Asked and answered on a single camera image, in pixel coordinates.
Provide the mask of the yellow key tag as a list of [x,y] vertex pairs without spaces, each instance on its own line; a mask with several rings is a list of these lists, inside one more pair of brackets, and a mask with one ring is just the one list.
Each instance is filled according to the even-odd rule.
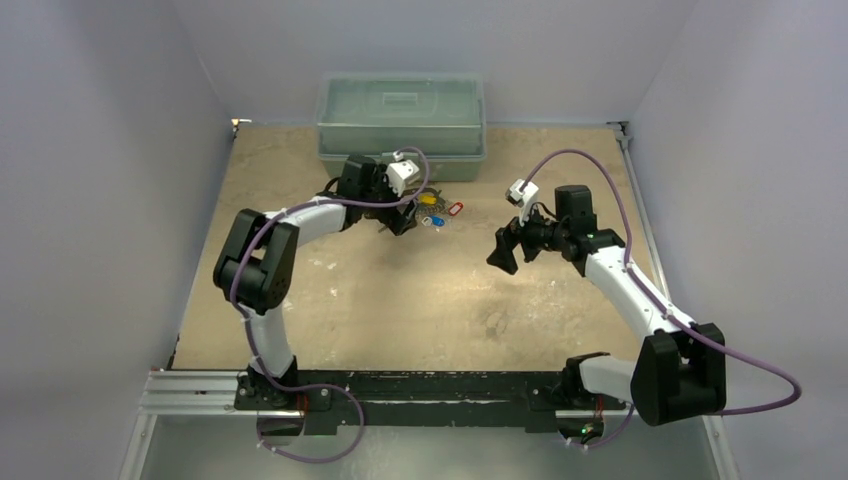
[[437,205],[439,202],[439,198],[433,194],[422,194],[418,197],[418,200],[424,205]]

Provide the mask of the metal keyring with keys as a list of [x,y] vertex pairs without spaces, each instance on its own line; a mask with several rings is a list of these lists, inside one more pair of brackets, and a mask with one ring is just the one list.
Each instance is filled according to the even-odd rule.
[[[418,197],[419,197],[419,196],[421,196],[422,194],[433,194],[433,195],[436,195],[436,196],[439,198],[439,202],[438,202],[438,204],[437,204],[437,205],[424,205],[424,204],[421,204],[421,203],[419,202],[419,200],[418,200]],[[444,228],[446,228],[446,227],[449,227],[449,226],[451,225],[451,223],[452,223],[453,219],[454,219],[455,217],[457,217],[457,216],[458,216],[458,215],[459,215],[459,214],[463,211],[463,210],[462,210],[462,211],[461,211],[459,214],[457,214],[456,216],[449,216],[449,215],[448,215],[448,213],[447,213],[448,208],[449,208],[452,204],[454,204],[454,203],[456,203],[456,202],[461,202],[461,201],[454,201],[454,200],[450,200],[450,199],[446,198],[446,197],[442,194],[442,191],[441,191],[440,189],[427,188],[427,189],[425,189],[425,190],[424,190],[424,191],[423,191],[423,192],[422,192],[419,196],[417,197],[418,210],[417,210],[417,215],[416,215],[417,223],[418,223],[418,224],[422,225],[422,224],[421,224],[421,219],[422,219],[423,217],[425,217],[425,216],[438,216],[438,217],[443,218],[443,219],[446,221],[446,224],[445,224],[445,226],[444,226],[444,227],[441,227],[441,228],[427,227],[427,228],[444,229]]]

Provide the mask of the red key tag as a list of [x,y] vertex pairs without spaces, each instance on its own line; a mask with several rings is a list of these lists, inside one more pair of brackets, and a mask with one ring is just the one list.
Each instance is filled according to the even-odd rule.
[[457,214],[459,214],[463,210],[463,208],[464,208],[463,203],[456,202],[448,208],[447,213],[448,213],[449,216],[456,216]]

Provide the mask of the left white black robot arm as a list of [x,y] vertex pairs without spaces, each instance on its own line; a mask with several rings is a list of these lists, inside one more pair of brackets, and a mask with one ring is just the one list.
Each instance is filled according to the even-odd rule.
[[213,283],[239,313],[251,352],[237,408],[284,409],[309,397],[283,320],[299,248],[362,219],[404,234],[415,225],[430,173],[428,160],[412,160],[404,151],[389,163],[351,155],[309,200],[272,212],[238,212],[213,269]]

